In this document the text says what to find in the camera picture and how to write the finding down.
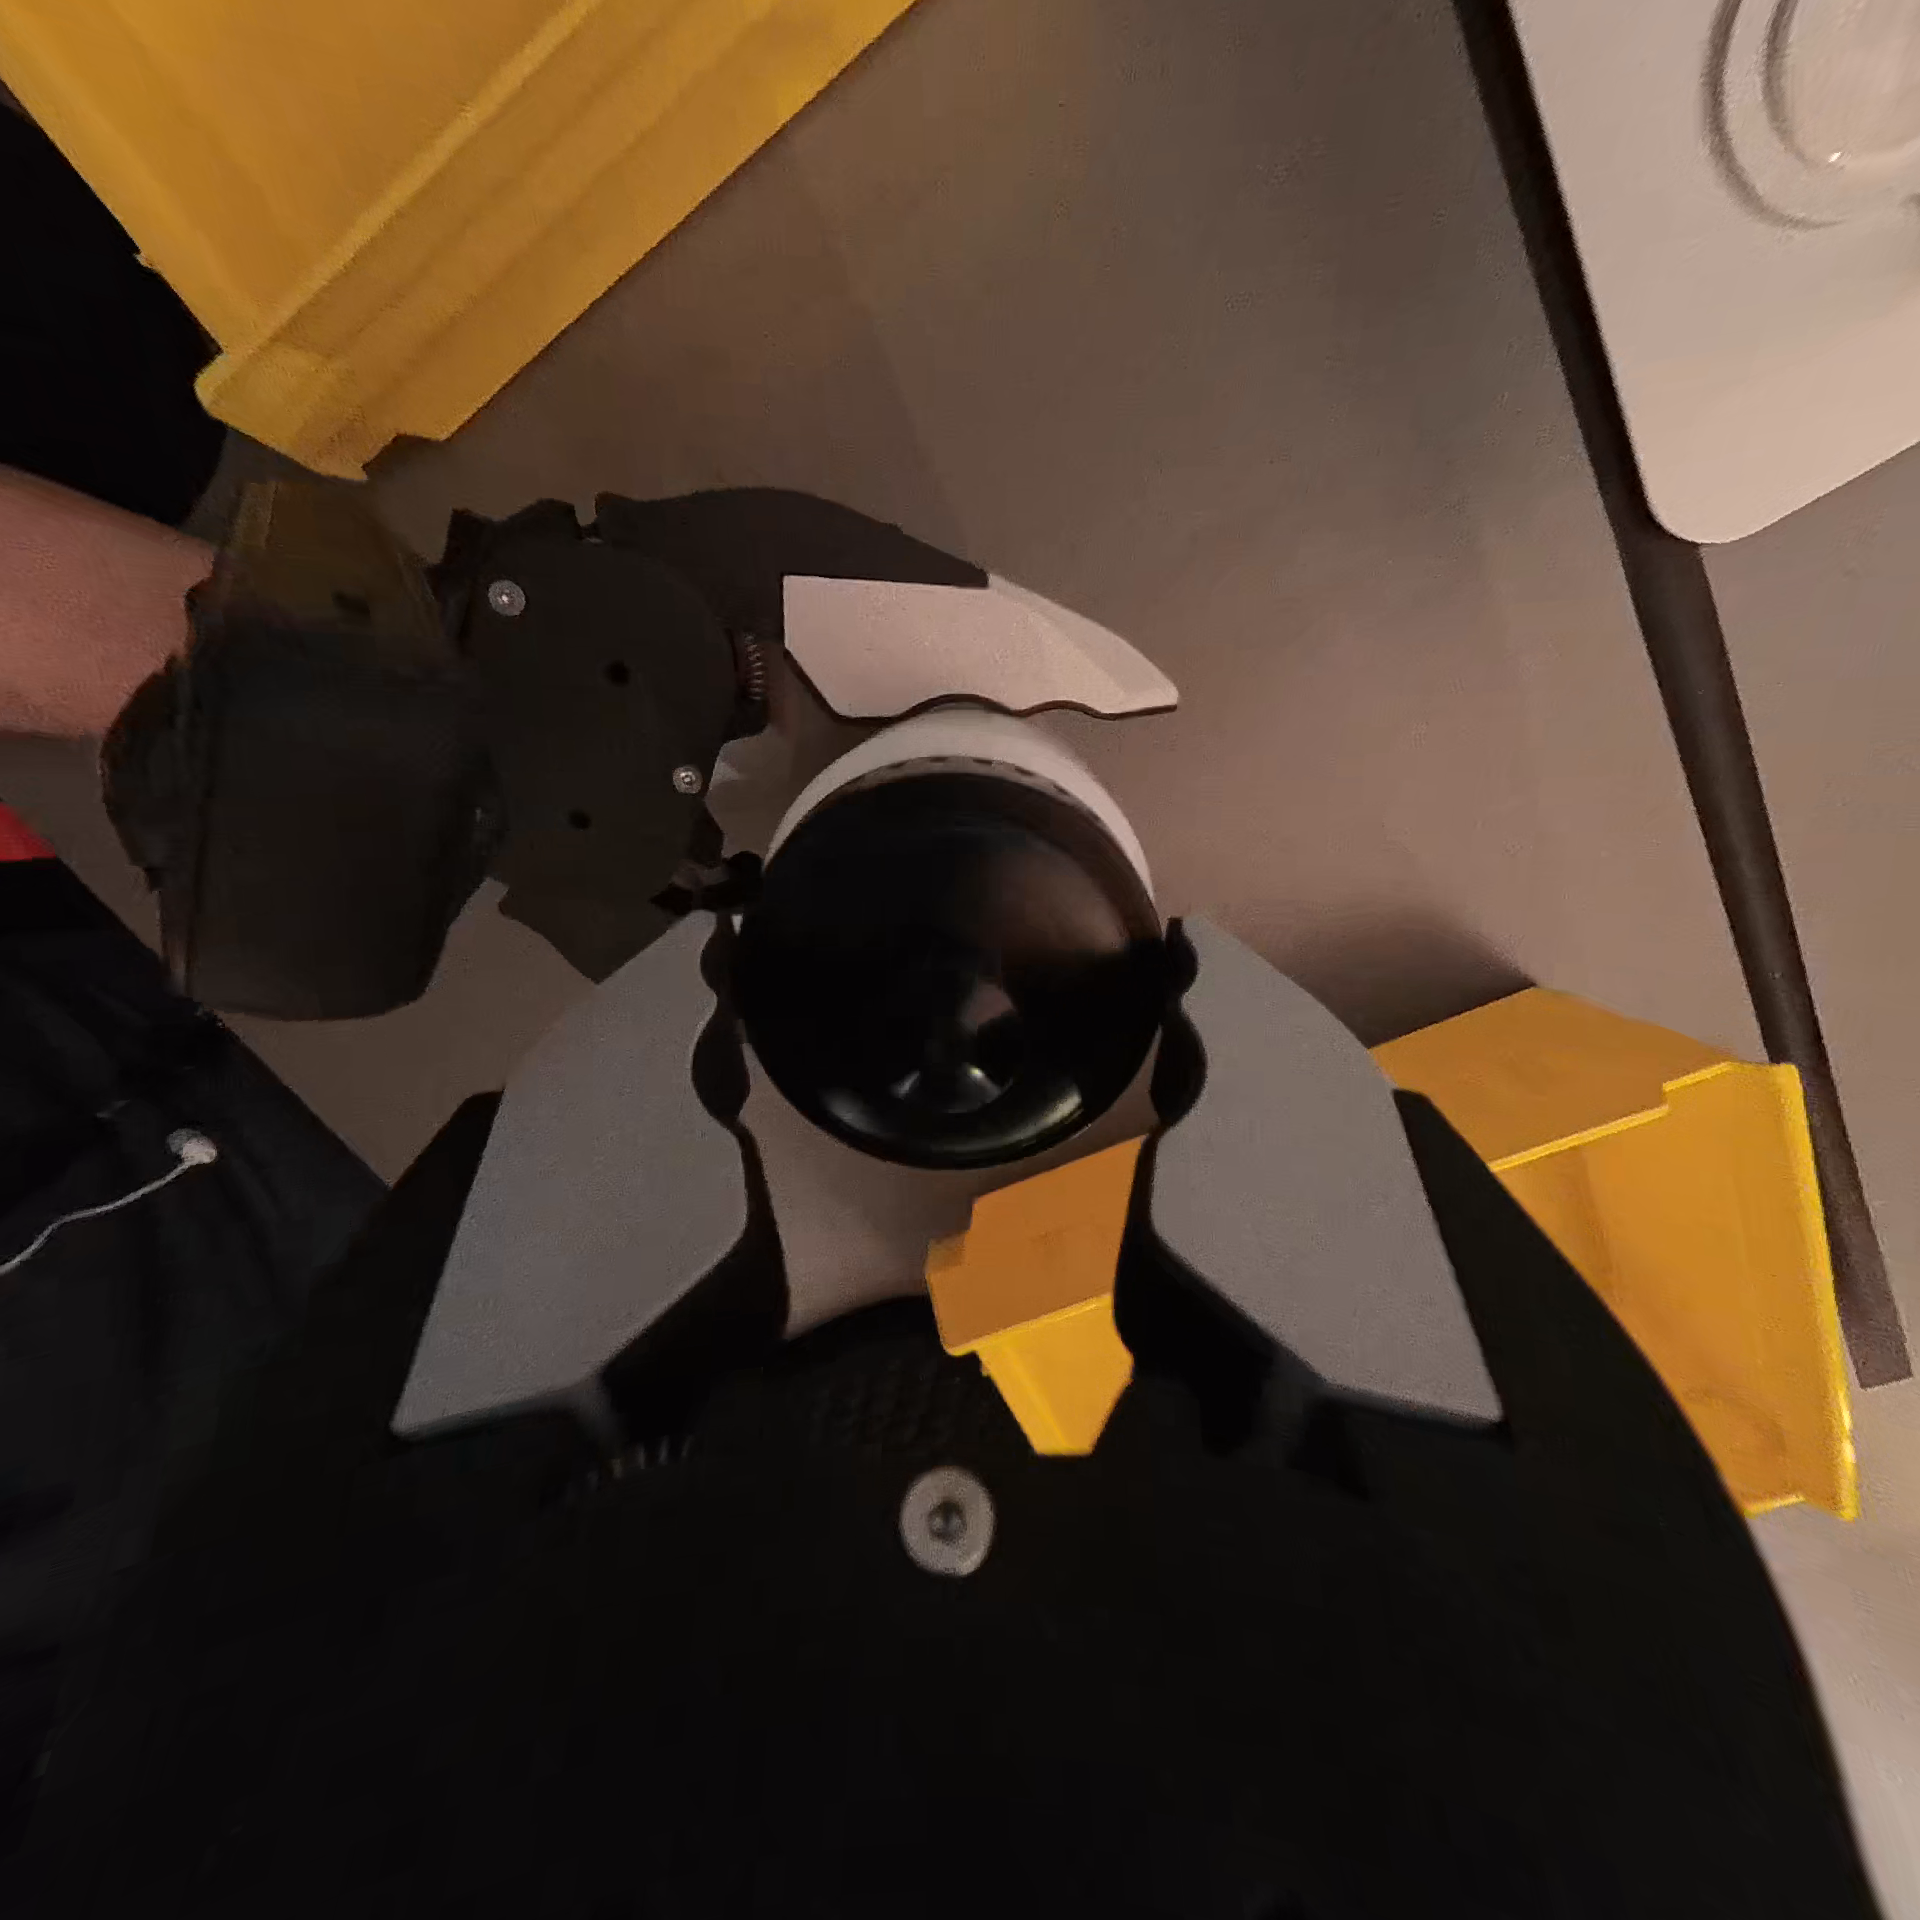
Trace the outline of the person's left forearm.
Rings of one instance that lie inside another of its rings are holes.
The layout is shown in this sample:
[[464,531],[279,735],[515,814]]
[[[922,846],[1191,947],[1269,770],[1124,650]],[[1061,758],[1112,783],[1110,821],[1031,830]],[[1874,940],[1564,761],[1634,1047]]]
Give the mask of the person's left forearm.
[[2,468],[2,731],[102,735],[188,638],[212,548]]

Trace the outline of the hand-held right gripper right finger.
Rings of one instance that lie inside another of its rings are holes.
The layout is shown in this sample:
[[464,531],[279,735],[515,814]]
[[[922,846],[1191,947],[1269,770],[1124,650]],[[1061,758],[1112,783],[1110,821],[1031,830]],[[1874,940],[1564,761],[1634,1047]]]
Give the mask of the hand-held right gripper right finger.
[[1330,1011],[1205,919],[1167,929],[1151,1126],[1120,1249],[1140,1370],[1208,1427],[1274,1389],[1496,1427],[1397,1097]]

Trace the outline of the yellow plastic bin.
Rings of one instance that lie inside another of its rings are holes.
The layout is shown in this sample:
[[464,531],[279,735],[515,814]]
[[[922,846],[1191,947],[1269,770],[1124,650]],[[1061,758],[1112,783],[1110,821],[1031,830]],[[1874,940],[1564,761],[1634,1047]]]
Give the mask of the yellow plastic bin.
[[5,2],[5,90],[212,341],[198,407],[360,481],[445,441],[907,2]]
[[[1598,1292],[1751,1518],[1860,1510],[1854,1399],[1800,1082],[1550,990],[1373,1047]],[[1146,1149],[1126,1137],[974,1201],[927,1246],[944,1351],[1045,1455],[1092,1450],[1133,1364],[1112,1294]]]

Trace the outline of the person's dark clothing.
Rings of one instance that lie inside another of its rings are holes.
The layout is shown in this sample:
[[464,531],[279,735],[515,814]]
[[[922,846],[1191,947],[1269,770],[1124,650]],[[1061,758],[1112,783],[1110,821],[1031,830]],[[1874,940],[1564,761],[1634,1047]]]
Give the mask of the person's dark clothing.
[[5,874],[5,1666],[76,1634],[381,1194],[66,866]]

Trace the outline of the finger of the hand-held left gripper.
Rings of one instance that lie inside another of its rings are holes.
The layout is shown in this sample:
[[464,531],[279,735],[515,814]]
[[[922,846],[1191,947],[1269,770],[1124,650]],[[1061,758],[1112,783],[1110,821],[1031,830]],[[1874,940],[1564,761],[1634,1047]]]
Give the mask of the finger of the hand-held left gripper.
[[788,663],[851,724],[949,705],[1122,719],[1181,700],[1132,643],[999,575],[980,587],[788,575],[781,623]]

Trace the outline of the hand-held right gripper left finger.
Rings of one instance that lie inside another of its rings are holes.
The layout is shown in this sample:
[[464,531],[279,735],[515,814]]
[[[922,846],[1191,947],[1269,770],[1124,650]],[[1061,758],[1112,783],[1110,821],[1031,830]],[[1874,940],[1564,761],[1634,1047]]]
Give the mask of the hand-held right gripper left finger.
[[560,1413],[679,1427],[770,1351],[787,1283],[730,1001],[731,915],[696,911],[558,1020],[498,1097],[416,1356],[402,1437]]

